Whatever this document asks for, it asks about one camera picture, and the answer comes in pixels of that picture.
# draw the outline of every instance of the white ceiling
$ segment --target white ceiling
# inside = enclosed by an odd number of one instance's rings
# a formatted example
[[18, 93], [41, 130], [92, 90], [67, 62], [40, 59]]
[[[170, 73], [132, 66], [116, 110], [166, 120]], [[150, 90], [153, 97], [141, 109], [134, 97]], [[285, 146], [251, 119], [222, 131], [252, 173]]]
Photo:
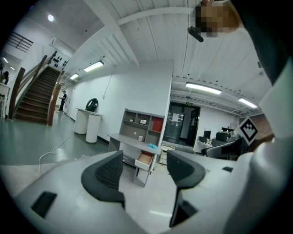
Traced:
[[89, 32], [92, 27], [103, 25], [83, 0], [40, 0], [38, 3], [60, 22], [74, 28], [82, 37], [89, 38], [96, 32]]
[[[72, 1], [62, 0], [63, 8]], [[82, 23], [79, 22], [80, 16], [68, 21], [80, 32], [87, 24], [94, 25], [95, 20], [105, 25], [77, 50], [65, 68], [68, 75], [78, 72], [82, 77], [79, 69], [99, 59], [103, 59], [106, 65], [173, 60], [173, 100], [193, 102], [241, 116], [261, 112], [260, 109], [246, 108], [238, 101], [243, 97], [258, 104], [271, 87], [263, 69], [258, 67], [255, 48], [245, 30], [224, 37], [205, 38], [200, 43], [187, 33], [190, 27], [187, 13], [199, 0], [101, 1], [104, 10], [97, 1], [85, 0], [88, 6], [81, 11], [91, 11], [88, 18], [83, 18]], [[147, 11], [155, 8], [156, 12]], [[75, 9], [68, 7], [66, 15], [77, 16]], [[204, 84], [223, 92], [220, 95], [199, 92], [186, 88], [186, 82]]]

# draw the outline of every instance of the open drawer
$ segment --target open drawer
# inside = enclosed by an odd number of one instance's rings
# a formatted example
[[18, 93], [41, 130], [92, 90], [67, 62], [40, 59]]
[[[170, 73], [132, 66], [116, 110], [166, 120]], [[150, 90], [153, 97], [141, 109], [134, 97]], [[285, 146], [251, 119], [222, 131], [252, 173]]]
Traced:
[[142, 152], [139, 158], [136, 159], [134, 165], [143, 170], [149, 170], [152, 164], [153, 157], [154, 156], [152, 154]]

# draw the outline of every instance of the blue object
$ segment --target blue object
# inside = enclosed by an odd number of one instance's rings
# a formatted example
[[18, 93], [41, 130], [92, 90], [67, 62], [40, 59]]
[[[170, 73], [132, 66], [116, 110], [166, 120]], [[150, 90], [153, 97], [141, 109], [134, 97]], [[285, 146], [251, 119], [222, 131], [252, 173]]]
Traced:
[[154, 144], [151, 144], [151, 143], [148, 144], [148, 147], [151, 147], [151, 148], [153, 148], [153, 149], [157, 149], [157, 146], [154, 145]]

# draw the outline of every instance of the shelving unit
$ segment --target shelving unit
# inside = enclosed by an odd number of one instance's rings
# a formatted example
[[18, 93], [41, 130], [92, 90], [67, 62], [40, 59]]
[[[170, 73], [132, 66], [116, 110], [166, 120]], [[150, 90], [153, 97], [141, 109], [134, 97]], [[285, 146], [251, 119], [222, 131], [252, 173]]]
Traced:
[[[125, 109], [119, 133], [108, 135], [108, 152], [119, 150], [121, 142], [141, 150], [140, 156], [136, 158], [123, 154], [123, 161], [136, 168], [133, 182], [141, 186], [145, 186], [154, 162], [161, 153], [159, 140], [163, 121], [164, 116]], [[139, 141], [139, 136], [142, 136], [144, 141]], [[149, 147], [149, 143], [158, 148]]]
[[[141, 120], [146, 120], [146, 124], [141, 124]], [[158, 120], [161, 121], [163, 126], [164, 116], [125, 109], [119, 133], [136, 139], [142, 136], [146, 144], [151, 143], [158, 146], [161, 132], [153, 130], [155, 121]]]

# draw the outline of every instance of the railing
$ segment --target railing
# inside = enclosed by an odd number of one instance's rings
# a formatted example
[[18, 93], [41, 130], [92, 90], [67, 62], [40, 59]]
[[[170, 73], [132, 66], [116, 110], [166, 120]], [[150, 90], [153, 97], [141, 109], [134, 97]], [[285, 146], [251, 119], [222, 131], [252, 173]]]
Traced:
[[13, 47], [26, 53], [33, 45], [33, 42], [16, 32], [12, 32], [7, 39], [7, 44], [12, 45]]
[[50, 102], [49, 112], [48, 112], [48, 126], [53, 125], [53, 116], [54, 116], [55, 106], [56, 106], [58, 94], [62, 87], [62, 85], [60, 84], [60, 81], [62, 80], [63, 76], [64, 76], [64, 71], [60, 73], [57, 79], [56, 85], [54, 87], [52, 96], [51, 96], [51, 102]]
[[10, 98], [10, 103], [9, 103], [9, 112], [8, 112], [8, 118], [13, 119], [14, 113], [15, 113], [15, 103], [16, 103], [16, 98], [18, 94], [22, 91], [22, 89], [25, 87], [25, 85], [28, 83], [28, 81], [31, 80], [31, 84], [36, 80], [38, 73], [40, 69], [47, 65], [52, 58], [56, 55], [57, 51], [55, 51], [54, 54], [52, 54], [51, 57], [47, 58], [45, 55], [42, 59], [42, 61], [34, 66], [32, 69], [30, 69], [28, 72], [25, 73], [24, 68], [20, 68], [19, 73], [16, 77], [15, 83], [13, 85], [12, 93], [11, 93], [11, 98]]

